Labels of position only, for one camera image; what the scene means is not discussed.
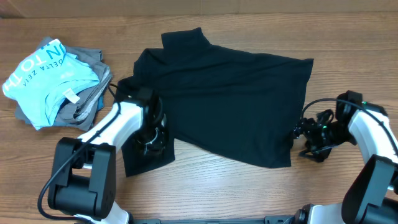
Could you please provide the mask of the light blue printed t-shirt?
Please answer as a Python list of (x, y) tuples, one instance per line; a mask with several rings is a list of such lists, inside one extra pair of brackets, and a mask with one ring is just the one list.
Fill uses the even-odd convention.
[(36, 130), (53, 126), (62, 103), (96, 86), (99, 77), (87, 63), (53, 39), (25, 58), (2, 84), (4, 95), (17, 101)]

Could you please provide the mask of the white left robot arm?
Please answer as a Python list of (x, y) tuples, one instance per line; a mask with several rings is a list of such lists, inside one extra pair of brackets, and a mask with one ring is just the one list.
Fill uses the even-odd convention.
[(145, 159), (160, 157), (169, 143), (163, 103), (155, 90), (141, 88), (136, 95), (117, 99), (94, 128), (78, 138), (62, 138), (56, 145), (52, 176), (40, 192), (42, 201), (61, 211), (61, 220), (78, 223), (133, 223), (132, 215), (115, 201), (116, 155), (132, 141), (134, 153)]

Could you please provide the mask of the brown cardboard backboard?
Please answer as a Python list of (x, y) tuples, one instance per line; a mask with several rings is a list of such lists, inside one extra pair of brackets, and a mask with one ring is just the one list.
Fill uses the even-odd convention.
[(397, 0), (1, 0), (1, 17), (396, 12)]

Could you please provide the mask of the black t-shirt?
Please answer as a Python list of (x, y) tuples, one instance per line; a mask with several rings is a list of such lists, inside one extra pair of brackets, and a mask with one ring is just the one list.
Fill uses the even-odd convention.
[(145, 49), (117, 96), (155, 90), (163, 103), (169, 145), (145, 156), (129, 139), (122, 148), (133, 176), (174, 161), (174, 141), (265, 168), (291, 165), (313, 60), (249, 53), (211, 44), (200, 28), (164, 33), (162, 48)]

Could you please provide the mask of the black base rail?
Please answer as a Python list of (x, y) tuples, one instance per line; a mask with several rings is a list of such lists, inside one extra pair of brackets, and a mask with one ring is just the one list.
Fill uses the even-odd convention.
[(134, 219), (133, 224), (291, 224), (294, 216), (266, 216), (264, 218), (232, 218), (201, 220)]

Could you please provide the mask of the grey folded garment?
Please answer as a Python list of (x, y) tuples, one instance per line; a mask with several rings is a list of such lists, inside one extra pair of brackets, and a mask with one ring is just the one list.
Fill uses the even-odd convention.
[[(37, 49), (43, 47), (51, 40), (53, 40), (51, 37), (44, 38)], [(109, 67), (102, 62), (103, 56), (100, 49), (86, 49), (68, 46), (65, 46), (65, 48), (68, 53), (75, 54), (79, 61), (87, 63), (90, 66), (90, 68), (99, 77), (99, 83), (96, 86), (77, 93), (76, 95), (80, 99), (76, 103), (72, 103), (66, 99), (62, 103), (53, 125), (72, 126), (86, 131), (93, 124), (95, 113), (103, 107), (103, 100), (101, 100), (100, 96), (112, 78), (112, 75)], [(31, 124), (18, 104), (16, 117), (23, 119), (27, 124)]]

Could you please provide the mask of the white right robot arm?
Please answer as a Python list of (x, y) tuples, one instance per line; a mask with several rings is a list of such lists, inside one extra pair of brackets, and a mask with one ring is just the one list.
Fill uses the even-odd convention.
[(291, 223), (397, 224), (397, 200), (387, 197), (397, 193), (397, 138), (388, 113), (355, 91), (332, 102), (335, 109), (301, 117), (296, 124), (294, 136), (305, 139), (300, 156), (323, 162), (332, 150), (350, 144), (358, 149), (355, 161), (363, 167), (340, 203), (305, 205)]

